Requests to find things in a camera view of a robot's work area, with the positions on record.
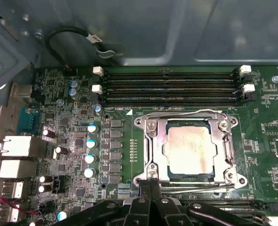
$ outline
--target white connector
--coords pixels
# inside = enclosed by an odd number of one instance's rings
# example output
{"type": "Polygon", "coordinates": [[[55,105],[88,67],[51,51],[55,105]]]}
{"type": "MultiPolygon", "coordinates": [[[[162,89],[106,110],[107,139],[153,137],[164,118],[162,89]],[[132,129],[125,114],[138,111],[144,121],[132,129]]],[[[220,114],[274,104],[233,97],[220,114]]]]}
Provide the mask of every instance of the white connector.
{"type": "Polygon", "coordinates": [[[98,74],[100,77],[103,76],[103,69],[102,67],[93,67],[93,74],[98,74]]]}
{"type": "Polygon", "coordinates": [[[239,75],[247,74],[251,72],[250,65],[243,65],[239,68],[239,75]]]}
{"type": "Polygon", "coordinates": [[[245,84],[242,88],[243,93],[251,93],[255,91],[255,86],[253,84],[245,84]]]}
{"type": "Polygon", "coordinates": [[[92,85],[92,92],[102,94],[102,87],[101,85],[92,85]]]}

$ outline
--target wire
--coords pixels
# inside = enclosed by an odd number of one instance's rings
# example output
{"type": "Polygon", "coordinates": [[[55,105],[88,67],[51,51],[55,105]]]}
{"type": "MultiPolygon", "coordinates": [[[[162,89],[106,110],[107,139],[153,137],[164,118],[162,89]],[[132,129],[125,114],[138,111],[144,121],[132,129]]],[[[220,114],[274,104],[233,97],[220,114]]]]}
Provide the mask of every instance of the wire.
{"type": "Polygon", "coordinates": [[[3,199],[1,196],[0,196],[0,201],[1,201],[3,204],[5,204],[5,205],[10,206],[11,208],[17,209],[20,213],[27,213],[27,214],[32,214],[32,215],[39,215],[39,213],[38,213],[38,212],[35,212],[35,211],[23,210],[23,209],[17,207],[15,204],[6,201],[6,200],[3,199]]]}
{"type": "MultiPolygon", "coordinates": [[[[64,59],[51,47],[50,44],[50,39],[59,33],[63,33],[63,32],[73,32],[76,34],[80,34],[83,37],[87,38],[89,33],[81,28],[78,27],[72,27],[72,26],[60,26],[58,28],[56,28],[55,30],[52,30],[50,33],[48,33],[45,36],[44,42],[45,42],[45,46],[47,48],[47,50],[49,51],[49,53],[57,60],[60,62],[60,64],[64,65],[66,70],[71,71],[71,67],[70,65],[66,64],[66,62],[64,61],[64,59]]],[[[92,44],[94,47],[96,47],[96,49],[98,49],[99,51],[102,52],[106,52],[106,48],[100,43],[100,42],[95,42],[92,44]]]]}

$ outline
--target integrated circuit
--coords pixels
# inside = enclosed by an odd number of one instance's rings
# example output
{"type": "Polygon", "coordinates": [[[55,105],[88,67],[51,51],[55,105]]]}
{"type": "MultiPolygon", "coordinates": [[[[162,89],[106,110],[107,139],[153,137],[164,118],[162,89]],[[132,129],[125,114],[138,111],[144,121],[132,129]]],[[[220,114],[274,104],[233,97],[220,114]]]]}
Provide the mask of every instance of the integrated circuit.
{"type": "Polygon", "coordinates": [[[84,188],[76,188],[75,190],[75,196],[76,197],[83,197],[84,196],[84,188]]]}
{"type": "Polygon", "coordinates": [[[111,138],[121,138],[122,137],[122,131],[121,130],[111,130],[110,131],[111,138]]]}
{"type": "Polygon", "coordinates": [[[111,128],[120,128],[122,127],[123,122],[120,119],[113,119],[111,120],[111,128]]]}
{"type": "Polygon", "coordinates": [[[122,165],[120,163],[111,163],[110,172],[121,172],[122,165]]]}
{"type": "Polygon", "coordinates": [[[69,122],[69,119],[64,118],[64,119],[62,119],[62,120],[60,121],[60,124],[61,124],[62,126],[67,126],[67,125],[68,125],[68,122],[69,122]]]}
{"type": "Polygon", "coordinates": [[[83,139],[76,139],[75,146],[83,146],[83,139]]]}
{"type": "Polygon", "coordinates": [[[110,149],[121,149],[122,141],[120,140],[111,140],[110,141],[110,149]]]}

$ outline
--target capacitor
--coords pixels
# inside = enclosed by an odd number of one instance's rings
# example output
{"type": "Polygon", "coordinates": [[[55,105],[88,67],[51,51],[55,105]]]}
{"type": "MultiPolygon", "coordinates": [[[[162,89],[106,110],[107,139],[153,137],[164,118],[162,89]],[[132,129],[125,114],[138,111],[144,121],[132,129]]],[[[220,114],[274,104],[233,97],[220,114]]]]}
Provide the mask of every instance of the capacitor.
{"type": "Polygon", "coordinates": [[[41,183],[50,183],[53,181],[53,177],[52,176],[42,176],[42,177],[40,177],[39,181],[41,183]]]}
{"type": "Polygon", "coordinates": [[[97,147],[97,142],[93,139],[87,140],[87,147],[88,148],[96,148],[97,147]]]}
{"type": "Polygon", "coordinates": [[[41,186],[39,186],[39,193],[51,192],[51,191],[52,191],[52,186],[51,185],[41,185],[41,186]]]}
{"type": "Polygon", "coordinates": [[[56,105],[57,105],[57,106],[63,106],[64,103],[65,103],[65,101],[64,101],[63,99],[58,99],[58,100],[56,101],[56,105]]]}
{"type": "Polygon", "coordinates": [[[97,133],[98,132],[98,127],[94,124],[90,124],[88,126],[88,132],[89,133],[97,133]]]}
{"type": "Polygon", "coordinates": [[[68,149],[67,148],[65,148],[65,147],[57,147],[56,149],[55,149],[55,152],[57,153],[57,154],[68,154],[68,149]]]}
{"type": "Polygon", "coordinates": [[[97,157],[94,154],[88,154],[86,157],[84,157],[84,160],[88,164],[92,164],[92,163],[96,162],[96,159],[97,159],[97,157]]]}
{"type": "Polygon", "coordinates": [[[79,93],[74,88],[70,89],[68,93],[73,100],[75,100],[79,97],[79,93]]]}
{"type": "Polygon", "coordinates": [[[94,168],[87,168],[85,171],[84,171],[84,176],[86,178],[92,178],[94,177],[96,174],[96,170],[94,168]]]}
{"type": "Polygon", "coordinates": [[[43,135],[49,138],[54,138],[55,137],[55,132],[49,130],[49,129],[44,129],[43,135]]]}
{"type": "Polygon", "coordinates": [[[95,105],[94,111],[97,115],[101,115],[101,113],[102,113],[101,105],[95,105]]]}
{"type": "Polygon", "coordinates": [[[70,81],[70,87],[71,88],[74,88],[74,89],[76,89],[76,90],[79,90],[79,84],[78,84],[78,82],[77,81],[70,81]]]}
{"type": "Polygon", "coordinates": [[[43,218],[37,218],[35,221],[32,221],[29,226],[42,226],[44,223],[45,220],[43,218]]]}

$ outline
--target electrolytic capacitor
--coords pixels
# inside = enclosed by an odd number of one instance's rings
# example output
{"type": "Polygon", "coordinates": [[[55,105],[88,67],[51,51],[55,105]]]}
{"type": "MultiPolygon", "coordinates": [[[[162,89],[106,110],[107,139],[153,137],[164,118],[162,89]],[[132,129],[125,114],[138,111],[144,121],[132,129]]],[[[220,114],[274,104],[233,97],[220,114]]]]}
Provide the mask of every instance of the electrolytic capacitor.
{"type": "Polygon", "coordinates": [[[96,170],[93,169],[93,168],[87,168],[85,171],[84,171],[84,176],[86,178],[92,178],[94,177],[96,174],[96,170]]]}
{"type": "Polygon", "coordinates": [[[67,148],[65,148],[65,147],[57,147],[56,149],[55,149],[55,152],[57,153],[57,154],[68,154],[68,149],[67,148]]]}
{"type": "Polygon", "coordinates": [[[79,93],[77,92],[76,89],[72,88],[69,90],[68,94],[70,95],[70,97],[75,100],[79,97],[79,93]]]}
{"type": "Polygon", "coordinates": [[[70,216],[70,212],[68,210],[63,210],[58,213],[57,220],[61,221],[61,220],[68,218],[69,216],[70,216]]]}
{"type": "Polygon", "coordinates": [[[53,181],[53,177],[49,176],[49,175],[48,176],[42,176],[42,177],[40,177],[39,181],[41,183],[50,183],[50,182],[53,181]]]}
{"type": "Polygon", "coordinates": [[[55,132],[49,130],[49,129],[44,129],[43,135],[49,138],[54,138],[55,137],[55,132]]]}
{"type": "Polygon", "coordinates": [[[97,157],[94,154],[87,154],[87,156],[84,157],[84,160],[88,164],[92,164],[92,163],[96,162],[96,159],[97,159],[97,157]]]}
{"type": "Polygon", "coordinates": [[[87,140],[87,147],[88,148],[96,148],[97,147],[97,142],[93,139],[87,140]]]}
{"type": "Polygon", "coordinates": [[[45,220],[43,218],[37,218],[35,221],[32,221],[29,226],[43,226],[45,220]]]}
{"type": "Polygon", "coordinates": [[[90,124],[88,126],[88,132],[89,133],[97,133],[98,132],[98,127],[94,124],[90,124]]]}
{"type": "Polygon", "coordinates": [[[101,113],[102,113],[101,105],[95,105],[94,111],[97,115],[101,115],[101,113]]]}
{"type": "Polygon", "coordinates": [[[41,185],[41,186],[39,186],[39,193],[51,192],[51,191],[52,191],[52,186],[51,185],[41,185]]]}

